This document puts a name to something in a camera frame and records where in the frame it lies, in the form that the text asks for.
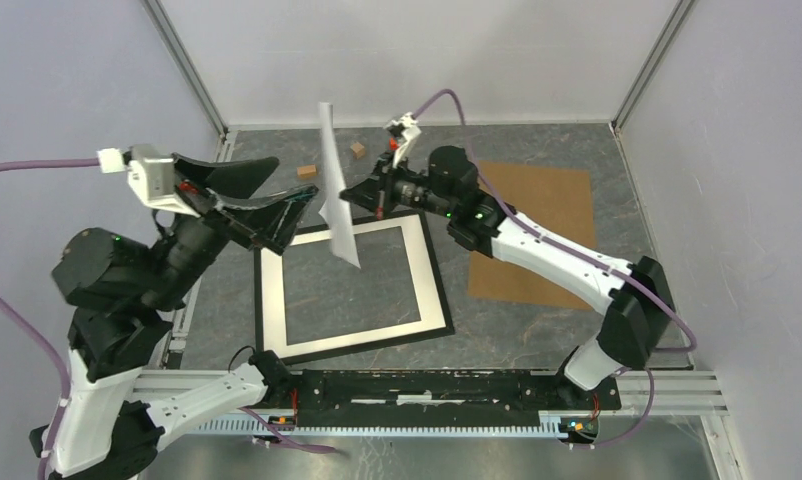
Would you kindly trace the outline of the book photo print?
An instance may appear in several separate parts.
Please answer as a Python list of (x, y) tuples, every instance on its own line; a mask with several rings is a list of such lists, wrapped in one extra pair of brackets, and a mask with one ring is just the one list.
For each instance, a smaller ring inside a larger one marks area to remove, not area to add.
[(352, 266), (360, 268), (350, 205), (340, 197), (347, 186), (333, 128), (333, 106), (328, 102), (320, 102), (318, 113), (325, 194), (325, 201), (319, 214), (328, 226), (331, 253)]

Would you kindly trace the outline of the white mat board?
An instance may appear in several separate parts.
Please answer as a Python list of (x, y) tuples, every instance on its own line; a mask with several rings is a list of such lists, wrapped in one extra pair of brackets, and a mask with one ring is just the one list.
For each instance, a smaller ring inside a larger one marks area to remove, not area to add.
[(358, 218), (360, 267), (323, 253), (325, 224), (302, 227), (283, 255), (254, 254), (255, 343), (299, 364), (451, 335), (425, 216)]

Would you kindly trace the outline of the black picture frame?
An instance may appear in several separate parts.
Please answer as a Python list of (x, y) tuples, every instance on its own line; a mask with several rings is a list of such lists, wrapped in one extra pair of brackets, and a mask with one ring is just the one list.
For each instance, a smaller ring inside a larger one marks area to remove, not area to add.
[(384, 220), (354, 221), (357, 236), (397, 228), (404, 247), (419, 319), (395, 326), (334, 335), (294, 343), (288, 339), (285, 310), (284, 258), (263, 250), (254, 254), (255, 342), (288, 363), (325, 360), (390, 346), (440, 338), (454, 333), (449, 303), (424, 216), (406, 211)]

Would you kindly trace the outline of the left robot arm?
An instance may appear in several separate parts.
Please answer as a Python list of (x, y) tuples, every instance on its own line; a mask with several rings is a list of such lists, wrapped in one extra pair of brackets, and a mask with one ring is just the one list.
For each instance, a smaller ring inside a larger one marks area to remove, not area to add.
[(317, 195), (312, 184), (266, 197), (259, 187), (278, 167), (268, 157), (207, 163), (149, 145), (103, 149), (105, 173), (125, 173), (140, 202), (168, 211), (170, 225), (145, 245), (87, 228), (66, 245), (52, 277), (74, 307), (69, 381), (49, 426), (30, 440), (50, 479), (128, 479), (176, 439), (233, 410), (292, 402), (294, 381), (272, 351), (199, 387), (156, 401), (130, 399), (156, 346), (171, 330), (202, 274), (230, 243), (281, 254)]

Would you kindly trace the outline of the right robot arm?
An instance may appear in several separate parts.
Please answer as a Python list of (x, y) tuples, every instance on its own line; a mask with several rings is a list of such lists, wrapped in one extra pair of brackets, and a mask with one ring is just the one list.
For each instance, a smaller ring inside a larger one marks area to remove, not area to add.
[(443, 146), (423, 172), (379, 157), (372, 174), (340, 198), (383, 216), (398, 206), (441, 215), (461, 247), (519, 266), (566, 289), (602, 315), (599, 332), (576, 348), (554, 382), (568, 408), (589, 401), (602, 380), (642, 370), (671, 322), (674, 304), (662, 265), (610, 257), (561, 237), (479, 185), (479, 170), (464, 149)]

